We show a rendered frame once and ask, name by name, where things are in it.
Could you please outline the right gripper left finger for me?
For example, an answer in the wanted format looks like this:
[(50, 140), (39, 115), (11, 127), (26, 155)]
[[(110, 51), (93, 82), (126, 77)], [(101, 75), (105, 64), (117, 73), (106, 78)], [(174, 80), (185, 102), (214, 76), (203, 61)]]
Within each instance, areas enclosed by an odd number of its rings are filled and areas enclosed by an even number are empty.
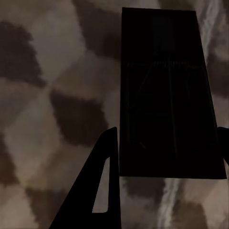
[[(110, 157), (108, 210), (93, 213), (106, 159)], [(104, 131), (49, 229), (121, 229), (117, 127)]]

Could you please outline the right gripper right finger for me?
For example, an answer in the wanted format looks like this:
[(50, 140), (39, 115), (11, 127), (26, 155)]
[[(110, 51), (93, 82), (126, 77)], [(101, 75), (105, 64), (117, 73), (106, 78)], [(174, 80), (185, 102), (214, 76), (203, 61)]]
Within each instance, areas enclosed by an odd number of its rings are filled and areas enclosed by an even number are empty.
[(217, 127), (222, 156), (229, 165), (229, 129)]

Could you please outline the mousetrap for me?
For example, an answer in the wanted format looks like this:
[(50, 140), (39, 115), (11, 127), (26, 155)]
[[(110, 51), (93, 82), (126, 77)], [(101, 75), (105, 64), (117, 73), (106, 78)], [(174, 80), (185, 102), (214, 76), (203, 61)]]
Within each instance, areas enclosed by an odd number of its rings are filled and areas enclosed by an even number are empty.
[(196, 11), (122, 7), (119, 176), (227, 179)]

